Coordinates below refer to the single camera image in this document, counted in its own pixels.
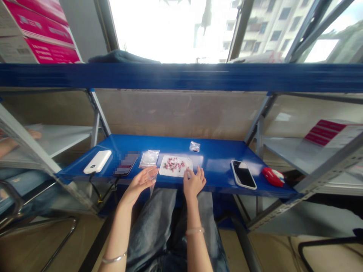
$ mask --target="bracelet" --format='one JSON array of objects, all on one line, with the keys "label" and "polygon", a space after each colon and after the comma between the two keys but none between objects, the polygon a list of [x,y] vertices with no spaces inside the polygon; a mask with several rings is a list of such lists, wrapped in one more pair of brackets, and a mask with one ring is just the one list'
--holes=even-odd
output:
[{"label": "bracelet", "polygon": [[200,228],[190,229],[190,230],[187,230],[185,234],[192,235],[192,234],[199,233],[199,232],[204,233],[204,228],[200,227]]},{"label": "bracelet", "polygon": [[105,258],[102,257],[102,262],[106,263],[106,264],[115,263],[115,262],[121,260],[123,257],[125,257],[126,254],[127,254],[127,251],[123,255],[121,255],[121,256],[119,256],[117,258],[114,258],[114,259],[105,259]]}]

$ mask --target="person's arm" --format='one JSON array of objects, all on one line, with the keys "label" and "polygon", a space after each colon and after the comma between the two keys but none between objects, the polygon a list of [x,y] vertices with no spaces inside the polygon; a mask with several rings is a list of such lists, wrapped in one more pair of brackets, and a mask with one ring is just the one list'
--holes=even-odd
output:
[{"label": "person's arm", "polygon": [[[42,134],[40,132],[34,130],[28,130],[28,132],[35,140],[38,140],[42,137]],[[0,142],[0,159],[9,152],[11,152],[17,146],[18,143],[11,138],[2,140]]]},{"label": "person's arm", "polygon": [[[188,179],[187,171],[190,173],[190,179]],[[194,174],[190,169],[187,171],[184,173],[184,195],[188,210],[187,231],[192,231],[191,234],[187,235],[188,272],[209,272],[213,271],[213,268],[204,234],[193,231],[203,227],[200,222],[197,195],[206,184],[206,179],[203,169],[200,169],[199,166],[197,174]]]},{"label": "person's arm", "polygon": [[[113,220],[109,243],[106,252],[103,256],[104,259],[112,260],[122,256],[129,245],[130,227],[131,227],[131,212],[136,200],[140,193],[155,184],[155,179],[151,180],[157,175],[158,169],[156,166],[148,167],[137,174],[126,192],[123,194]],[[114,263],[101,263],[99,272],[124,272],[126,270],[127,255],[121,260]]]}]

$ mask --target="leg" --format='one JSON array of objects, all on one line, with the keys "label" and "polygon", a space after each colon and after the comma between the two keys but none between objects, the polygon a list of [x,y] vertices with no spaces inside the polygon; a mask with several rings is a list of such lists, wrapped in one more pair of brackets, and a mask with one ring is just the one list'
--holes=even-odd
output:
[{"label": "leg", "polygon": [[[213,215],[212,193],[200,192],[198,195],[198,206],[202,227],[205,230],[204,239],[211,259],[213,271],[229,271],[226,253],[220,239]],[[173,237],[172,253],[186,260],[186,205],[180,215],[179,222],[175,228]]]},{"label": "leg", "polygon": [[151,265],[166,250],[177,190],[156,188],[135,222],[127,252],[127,271]]}]

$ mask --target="beige wall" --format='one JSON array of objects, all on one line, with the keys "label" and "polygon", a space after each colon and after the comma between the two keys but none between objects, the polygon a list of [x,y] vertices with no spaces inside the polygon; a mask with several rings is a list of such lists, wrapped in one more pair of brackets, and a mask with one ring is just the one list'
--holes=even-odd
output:
[{"label": "beige wall", "polygon": [[[112,133],[243,140],[264,93],[98,90]],[[64,92],[4,97],[23,124],[92,125],[85,93]],[[318,120],[363,123],[362,106],[281,96],[266,120],[266,135],[303,137]]]}]

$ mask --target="floor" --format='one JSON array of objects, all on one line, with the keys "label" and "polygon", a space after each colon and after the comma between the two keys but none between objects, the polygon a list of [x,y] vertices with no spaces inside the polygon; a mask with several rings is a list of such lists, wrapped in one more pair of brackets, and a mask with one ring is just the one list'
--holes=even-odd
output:
[{"label": "floor", "polygon": [[[75,216],[78,217],[77,228],[48,271],[78,271],[103,224],[103,221],[91,215]],[[1,238],[1,271],[40,271],[69,232],[70,226],[70,222],[62,222]],[[220,230],[220,235],[231,272],[248,271],[235,231]],[[289,238],[264,233],[251,233],[249,238],[263,271],[267,272],[305,272],[297,254],[297,245],[301,241],[320,239],[312,236]],[[363,271],[362,245],[316,247],[304,252],[315,272]],[[100,258],[93,271],[97,271],[99,263]]]}]

